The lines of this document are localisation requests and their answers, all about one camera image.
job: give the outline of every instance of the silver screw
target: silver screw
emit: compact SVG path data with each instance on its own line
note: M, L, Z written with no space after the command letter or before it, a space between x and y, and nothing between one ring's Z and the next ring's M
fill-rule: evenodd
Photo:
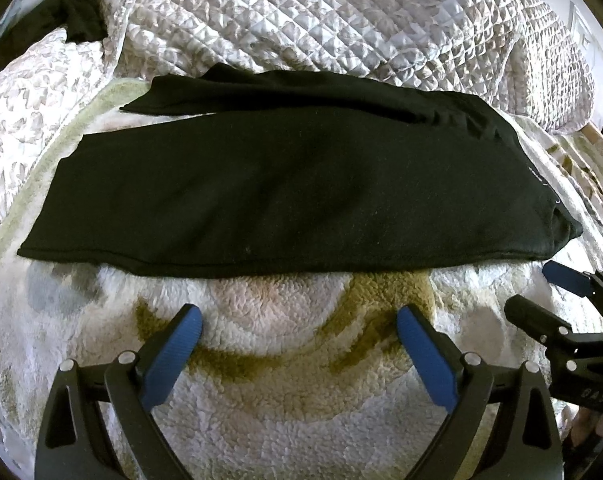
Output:
M532 361L526 361L526 369L531 374L536 374L539 371L539 365L537 363L533 363Z
M117 358L120 365L129 365L136 359L137 359L137 355L135 354L135 352L131 352L130 350L120 353L119 357Z
M66 359L60 364L60 370L63 372L70 372L75 367L75 361L72 359Z
M481 357L475 354L475 352L468 352L463 358L470 366L481 365Z

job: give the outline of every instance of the gray spot on blanket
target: gray spot on blanket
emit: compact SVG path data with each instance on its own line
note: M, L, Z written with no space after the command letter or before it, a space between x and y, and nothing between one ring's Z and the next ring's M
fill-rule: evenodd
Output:
M72 316L99 299L99 267L34 261L26 272L29 306L36 312Z

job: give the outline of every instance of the black garment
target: black garment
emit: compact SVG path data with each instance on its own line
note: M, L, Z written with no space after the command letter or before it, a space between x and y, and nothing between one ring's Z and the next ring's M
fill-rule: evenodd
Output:
M101 41L107 36L98 0L44 0L0 37L0 72L62 25L70 43Z
M474 96L216 66L124 109L217 113L84 137L18 254L216 278L543 259L582 233Z

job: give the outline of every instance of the black folded pants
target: black folded pants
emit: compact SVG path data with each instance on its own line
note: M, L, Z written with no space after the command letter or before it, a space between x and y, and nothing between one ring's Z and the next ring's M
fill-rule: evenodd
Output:
M211 72L124 109L216 113L85 136L18 254L219 278L545 259L582 232L479 98Z

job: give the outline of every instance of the black cloth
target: black cloth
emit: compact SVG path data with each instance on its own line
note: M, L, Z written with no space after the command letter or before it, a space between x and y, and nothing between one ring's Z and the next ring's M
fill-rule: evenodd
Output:
M219 278L544 259L582 233L475 96L216 66L124 110L216 113L85 136L18 254Z
M62 25L69 43L101 41L107 36L98 0L44 0L0 38L0 72Z

